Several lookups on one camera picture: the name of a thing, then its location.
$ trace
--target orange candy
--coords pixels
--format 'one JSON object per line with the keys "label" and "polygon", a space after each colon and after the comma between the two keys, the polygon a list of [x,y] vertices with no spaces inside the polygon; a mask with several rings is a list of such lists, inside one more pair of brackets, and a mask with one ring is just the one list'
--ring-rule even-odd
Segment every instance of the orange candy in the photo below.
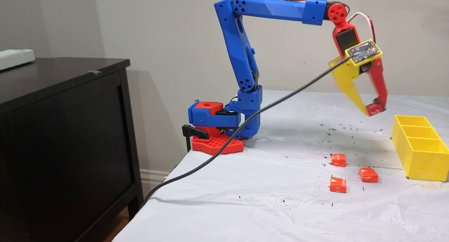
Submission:
{"label": "orange candy", "polygon": [[330,191],[346,193],[346,180],[342,178],[331,177],[330,178]]}
{"label": "orange candy", "polygon": [[346,155],[344,154],[332,154],[332,165],[336,167],[346,167]]}
{"label": "orange candy", "polygon": [[362,167],[359,170],[359,177],[363,182],[377,182],[379,176],[372,168]]}

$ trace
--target yellow sorting tray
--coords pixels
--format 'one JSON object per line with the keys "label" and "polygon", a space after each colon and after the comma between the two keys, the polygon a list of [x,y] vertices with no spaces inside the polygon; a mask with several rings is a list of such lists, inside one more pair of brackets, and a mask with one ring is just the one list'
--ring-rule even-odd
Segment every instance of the yellow sorting tray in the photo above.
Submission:
{"label": "yellow sorting tray", "polygon": [[396,115],[391,138],[409,178],[446,181],[449,149],[427,118]]}

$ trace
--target white tablecloth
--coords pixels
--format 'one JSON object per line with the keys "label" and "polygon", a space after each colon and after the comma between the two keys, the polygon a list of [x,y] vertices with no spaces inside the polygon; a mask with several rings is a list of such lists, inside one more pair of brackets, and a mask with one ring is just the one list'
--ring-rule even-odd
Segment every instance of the white tablecloth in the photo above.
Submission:
{"label": "white tablecloth", "polygon": [[[265,90],[263,105],[286,94]],[[425,116],[449,143],[449,98],[390,95],[387,105],[367,117],[343,94],[299,93],[261,114],[242,153],[157,191],[114,242],[448,242],[449,183],[408,180],[390,136],[395,114]],[[330,153],[348,165],[331,166]],[[191,151],[168,178],[209,157]],[[378,183],[361,182],[366,166]],[[331,175],[346,194],[329,191]]]}

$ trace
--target table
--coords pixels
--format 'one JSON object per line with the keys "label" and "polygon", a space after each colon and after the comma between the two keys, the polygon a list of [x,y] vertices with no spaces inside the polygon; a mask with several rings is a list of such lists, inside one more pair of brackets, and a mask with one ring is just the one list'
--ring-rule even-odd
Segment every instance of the table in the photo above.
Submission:
{"label": "table", "polygon": [[[263,105],[286,94],[265,90]],[[114,242],[449,241],[449,184],[408,180],[390,140],[402,114],[427,117],[449,143],[449,98],[390,95],[387,105],[366,117],[343,94],[299,93],[261,114],[242,153],[159,189]],[[348,165],[331,166],[330,153]],[[190,151],[168,178],[209,157]],[[359,166],[377,167],[379,182],[361,182]],[[331,175],[346,194],[329,191]]]}
{"label": "table", "polygon": [[0,241],[101,241],[143,200],[129,60],[36,59],[0,72]]}

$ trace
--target black dresser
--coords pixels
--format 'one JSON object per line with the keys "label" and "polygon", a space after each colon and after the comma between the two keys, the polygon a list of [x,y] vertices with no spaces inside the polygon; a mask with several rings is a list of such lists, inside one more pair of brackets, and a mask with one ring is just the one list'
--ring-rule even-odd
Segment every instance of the black dresser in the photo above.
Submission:
{"label": "black dresser", "polygon": [[98,241],[142,203],[129,60],[0,71],[0,242]]}

